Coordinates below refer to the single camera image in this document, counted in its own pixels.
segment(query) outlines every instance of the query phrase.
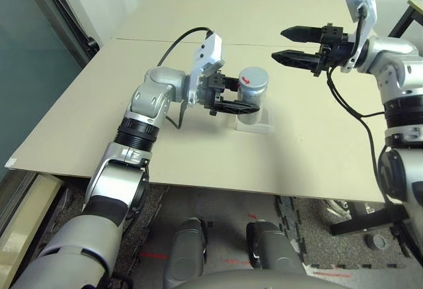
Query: floor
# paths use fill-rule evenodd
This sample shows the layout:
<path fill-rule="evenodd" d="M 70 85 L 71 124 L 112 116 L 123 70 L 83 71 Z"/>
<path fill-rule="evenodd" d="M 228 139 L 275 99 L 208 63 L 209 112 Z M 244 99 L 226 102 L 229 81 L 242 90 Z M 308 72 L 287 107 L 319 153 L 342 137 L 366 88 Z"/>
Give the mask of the floor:
<path fill-rule="evenodd" d="M 69 191 L 65 196 L 66 199 L 59 204 L 58 212 L 48 228 L 39 250 L 64 222 L 81 211 L 82 195 Z M 280 203 L 276 202 L 275 196 L 268 194 L 151 185 L 141 216 L 122 240 L 115 270 L 130 274 L 134 280 L 134 288 L 162 288 L 163 270 L 173 235 L 184 220 L 193 216 L 204 220 L 208 227 L 209 242 L 204 274 L 223 270 L 251 269 L 245 243 L 245 227 L 249 222 L 264 219 L 284 229 L 284 222 L 286 223 L 288 220 L 291 230 L 295 230 L 292 226 L 295 226 L 293 220 L 297 214 L 296 209 L 291 205 L 292 199 L 281 199 L 285 202 L 285 206 L 281 207 Z M 299 204 L 299 201 L 306 203 L 306 206 L 303 204 L 305 208 L 307 208 L 307 204 L 315 208 L 316 200 L 294 199 L 296 204 Z M 301 214 L 303 217 L 301 224 L 309 224 L 307 222 L 314 220 L 316 216 L 312 213 L 309 214 L 308 220 L 305 219 L 308 214 Z M 282 216 L 288 217 L 288 219 L 283 221 Z M 326 231 L 316 229 L 316 239 L 321 241 L 324 237 L 332 237 L 325 233 Z M 299 244 L 301 238 L 295 236 L 296 232 L 287 232 L 287 235 L 290 235 L 289 238 L 294 248 L 301 252 L 301 244 Z M 313 242 L 313 238 L 307 234 L 305 236 L 305 242 L 309 246 L 310 242 Z M 395 243 L 390 241 L 390 246 L 394 247 Z M 352 246 L 345 251 L 339 248 L 322 248 L 323 251 L 337 253 L 335 256 L 339 257 L 348 256 L 351 252 L 363 253 L 366 249 L 368 248 L 365 243 L 359 241 L 353 242 Z M 374 255 L 379 256 L 377 261 L 380 264 L 375 265 L 377 269 L 374 269 L 375 267 L 362 268 L 361 260 L 357 260 L 354 269 L 327 269 L 310 266 L 305 266 L 305 268 L 310 276 L 336 282 L 347 288 L 421 289 L 423 269 L 414 259 L 404 259 L 404 268 L 387 268 L 386 266 L 391 262 L 391 256 L 378 252 L 374 252 Z M 119 282 L 115 282 L 113 288 L 125 287 L 121 287 Z"/>

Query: beige table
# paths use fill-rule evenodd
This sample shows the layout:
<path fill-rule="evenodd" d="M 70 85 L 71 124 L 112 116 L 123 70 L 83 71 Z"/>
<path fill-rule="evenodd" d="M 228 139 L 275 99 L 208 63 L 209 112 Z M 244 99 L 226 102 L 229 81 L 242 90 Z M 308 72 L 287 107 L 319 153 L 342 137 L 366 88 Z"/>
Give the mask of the beige table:
<path fill-rule="evenodd" d="M 193 11 L 192 17 L 200 19 L 200 13 Z M 145 18 L 153 19 L 148 13 Z M 281 28 L 286 27 L 286 18 L 287 15 L 280 15 Z M 169 31 L 173 30 L 172 23 L 167 26 Z M 174 35 L 178 34 L 169 34 L 169 40 Z M 230 33 L 220 35 L 224 41 L 231 41 Z M 247 37 L 239 36 L 239 41 Z M 14 152 L 9 166 L 90 177 L 107 143 L 114 137 L 134 89 L 169 45 L 169 42 L 121 39 L 108 43 Z M 189 71 L 195 47 L 193 43 L 182 43 L 166 65 Z M 263 67 L 270 74 L 267 97 L 275 118 L 274 134 L 238 132 L 234 130 L 234 116 L 212 117 L 201 106 L 190 108 L 181 130 L 166 122 L 160 131 L 151 161 L 153 182 L 382 201 L 373 177 L 364 129 L 335 103 L 323 75 L 313 77 L 309 71 L 284 67 L 270 57 L 272 52 L 284 48 L 224 46 L 226 75 L 237 77 L 248 66 Z M 334 80 L 358 111 L 370 113 L 382 109 L 372 76 L 335 71 Z M 176 118 L 177 112 L 178 107 L 173 104 L 169 114 Z M 369 119 L 369 125 L 380 149 L 385 129 L 383 117 Z"/>

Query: red marking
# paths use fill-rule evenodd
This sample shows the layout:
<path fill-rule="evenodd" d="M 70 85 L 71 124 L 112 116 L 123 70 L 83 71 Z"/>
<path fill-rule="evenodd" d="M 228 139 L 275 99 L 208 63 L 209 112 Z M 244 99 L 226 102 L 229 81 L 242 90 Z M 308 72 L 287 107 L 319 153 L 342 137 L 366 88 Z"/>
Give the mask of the red marking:
<path fill-rule="evenodd" d="M 350 274 L 331 274 L 329 272 L 314 272 L 313 274 L 318 274 L 319 276 L 327 276 L 327 277 L 351 278 Z"/>
<path fill-rule="evenodd" d="M 250 81 L 248 79 L 246 79 L 245 76 L 242 76 L 241 78 L 243 79 L 243 81 L 245 82 L 245 84 L 249 84 L 250 83 Z"/>
<path fill-rule="evenodd" d="M 140 257 L 149 257 L 149 258 L 156 258 L 156 259 L 169 259 L 168 255 L 165 254 L 154 254 L 154 253 L 140 253 Z"/>
<path fill-rule="evenodd" d="M 231 264 L 231 265 L 237 265 L 239 264 L 238 259 L 224 259 L 223 260 L 225 263 Z"/>
<path fill-rule="evenodd" d="M 238 259 L 224 259 L 224 263 L 231 264 L 231 265 L 249 265 L 249 261 L 239 261 Z"/>

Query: robotic arm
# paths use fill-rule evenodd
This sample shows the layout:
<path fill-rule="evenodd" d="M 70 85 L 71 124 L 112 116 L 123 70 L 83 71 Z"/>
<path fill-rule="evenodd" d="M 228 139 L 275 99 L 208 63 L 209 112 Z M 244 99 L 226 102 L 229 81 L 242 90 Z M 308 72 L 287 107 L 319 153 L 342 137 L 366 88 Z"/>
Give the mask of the robotic arm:
<path fill-rule="evenodd" d="M 353 21 L 358 21 L 355 34 L 343 33 L 342 27 L 332 24 L 295 26 L 281 34 L 296 42 L 320 43 L 319 52 L 286 50 L 272 57 L 282 65 L 310 69 L 314 76 L 327 71 L 328 82 L 336 66 L 344 73 L 355 67 L 375 76 L 387 122 L 385 143 L 391 148 L 378 162 L 379 187 L 384 196 L 403 202 L 423 248 L 423 58 L 405 40 L 367 39 L 377 19 L 375 0 L 346 2 Z"/>
<path fill-rule="evenodd" d="M 113 142 L 93 175 L 80 216 L 69 220 L 16 281 L 13 288 L 106 288 L 113 277 L 125 220 L 144 204 L 153 144 L 171 102 L 200 103 L 231 114 L 259 110 L 244 101 L 225 101 L 238 79 L 220 72 L 221 38 L 208 34 L 196 50 L 191 75 L 167 67 L 150 69 L 133 94 Z"/>

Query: gray carpet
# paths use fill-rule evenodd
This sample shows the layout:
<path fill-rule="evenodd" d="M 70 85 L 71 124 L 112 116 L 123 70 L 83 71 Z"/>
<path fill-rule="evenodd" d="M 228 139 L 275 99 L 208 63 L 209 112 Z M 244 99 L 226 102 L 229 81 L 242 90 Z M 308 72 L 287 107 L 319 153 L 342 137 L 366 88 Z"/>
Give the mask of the gray carpet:
<path fill-rule="evenodd" d="M 245 229 L 263 219 L 278 224 L 274 196 L 208 188 L 171 186 L 151 222 L 148 240 L 133 269 L 135 288 L 161 288 L 172 238 L 191 217 L 205 221 L 208 231 L 207 263 L 203 274 L 251 269 Z"/>
<path fill-rule="evenodd" d="M 137 254 L 139 249 L 147 240 L 149 235 L 149 225 L 158 210 L 161 207 L 163 195 L 168 190 L 165 185 L 150 185 L 147 191 L 147 200 L 132 229 L 125 235 L 120 244 L 118 260 L 116 261 L 115 271 L 124 274 L 131 274 L 132 269 L 138 262 Z"/>
<path fill-rule="evenodd" d="M 373 250 L 365 244 L 367 232 L 341 236 L 330 234 L 329 226 L 343 220 L 327 211 L 324 200 L 294 198 L 293 207 L 298 216 L 296 232 L 302 242 L 301 256 L 306 265 L 323 269 L 330 269 L 332 265 L 346 269 L 403 268 L 410 262 L 388 227 L 370 232 L 382 235 L 389 244 L 385 250 Z"/>

